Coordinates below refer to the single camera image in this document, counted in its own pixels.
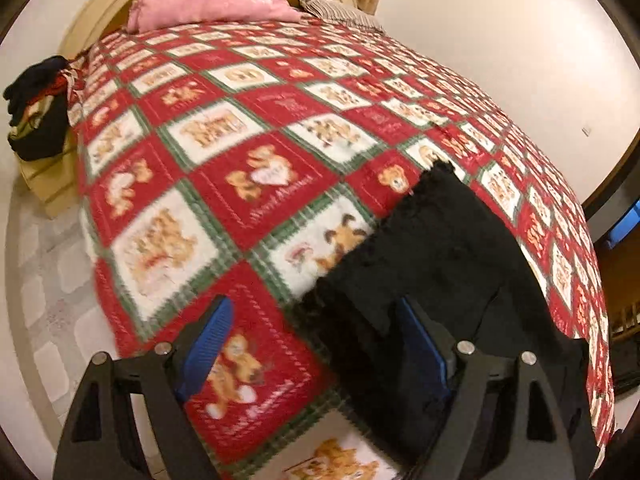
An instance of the blue gripper pad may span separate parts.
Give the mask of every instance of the blue gripper pad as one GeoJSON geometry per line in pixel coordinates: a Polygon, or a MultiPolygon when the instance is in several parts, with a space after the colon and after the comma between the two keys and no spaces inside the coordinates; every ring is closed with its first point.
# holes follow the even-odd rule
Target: blue gripper pad
{"type": "Polygon", "coordinates": [[[191,345],[182,367],[181,379],[175,387],[178,400],[186,402],[197,394],[211,371],[216,357],[220,354],[234,320],[234,307],[227,297],[222,298],[216,311],[209,318],[204,329],[191,345]]]}
{"type": "Polygon", "coordinates": [[[405,298],[397,302],[396,316],[408,358],[418,368],[418,380],[423,392],[432,398],[446,400],[450,395],[447,385],[450,373],[436,343],[405,298]]]}

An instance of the bolt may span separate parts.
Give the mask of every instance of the bolt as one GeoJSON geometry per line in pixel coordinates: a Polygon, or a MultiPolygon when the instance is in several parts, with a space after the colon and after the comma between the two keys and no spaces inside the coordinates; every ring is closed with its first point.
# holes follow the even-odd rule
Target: bolt
{"type": "Polygon", "coordinates": [[[107,362],[107,357],[109,357],[109,354],[107,354],[107,352],[98,352],[91,358],[91,362],[94,365],[101,365],[107,362]]]}
{"type": "Polygon", "coordinates": [[[171,351],[171,343],[164,341],[162,343],[158,343],[154,347],[154,352],[158,355],[167,355],[171,351]]]}
{"type": "Polygon", "coordinates": [[[522,362],[524,364],[529,366],[533,366],[534,364],[536,364],[536,361],[538,360],[538,358],[533,352],[523,352],[520,358],[522,359],[522,362]]]}
{"type": "Polygon", "coordinates": [[[464,355],[471,355],[476,351],[476,346],[471,341],[460,341],[457,348],[458,352],[464,355]]]}

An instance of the quilt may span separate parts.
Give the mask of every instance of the quilt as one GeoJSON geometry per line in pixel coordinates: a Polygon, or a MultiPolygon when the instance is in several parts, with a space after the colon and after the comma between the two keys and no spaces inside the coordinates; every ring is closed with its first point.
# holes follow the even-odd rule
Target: quilt
{"type": "Polygon", "coordinates": [[[396,475],[322,349],[284,314],[437,159],[511,229],[559,329],[589,341],[604,446],[607,316],[582,209],[472,81],[388,36],[315,19],[116,32],[79,65],[68,113],[81,224],[121,355],[172,340],[217,294],[235,304],[186,406],[224,478],[396,475]]]}

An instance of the pile of clothes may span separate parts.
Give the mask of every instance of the pile of clothes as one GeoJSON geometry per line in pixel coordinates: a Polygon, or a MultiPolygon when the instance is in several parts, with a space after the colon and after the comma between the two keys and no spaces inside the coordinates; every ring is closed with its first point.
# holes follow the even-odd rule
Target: pile of clothes
{"type": "Polygon", "coordinates": [[[2,94],[9,114],[9,144],[25,161],[59,155],[63,151],[69,121],[67,89],[72,74],[69,62],[53,56],[22,72],[2,94]]]}

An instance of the black fabric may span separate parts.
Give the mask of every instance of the black fabric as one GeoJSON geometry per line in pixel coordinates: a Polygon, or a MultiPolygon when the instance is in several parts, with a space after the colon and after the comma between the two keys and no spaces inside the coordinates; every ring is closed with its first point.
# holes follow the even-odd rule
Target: black fabric
{"type": "Polygon", "coordinates": [[[402,402],[395,300],[411,296],[456,340],[487,354],[534,352],[558,399],[578,479],[597,459],[585,389],[588,345],[555,326],[517,241],[504,223],[437,162],[377,231],[292,308],[292,320],[328,349],[332,369],[384,449],[405,465],[424,452],[442,406],[402,402]]]}
{"type": "Polygon", "coordinates": [[[10,126],[17,126],[22,120],[27,102],[53,83],[60,70],[68,66],[62,56],[52,56],[30,66],[18,79],[4,89],[2,97],[9,101],[8,111],[12,116],[10,126]]]}
{"type": "Polygon", "coordinates": [[[66,92],[56,95],[37,129],[18,139],[8,137],[11,149],[30,162],[62,153],[69,119],[66,114],[66,92]]]}

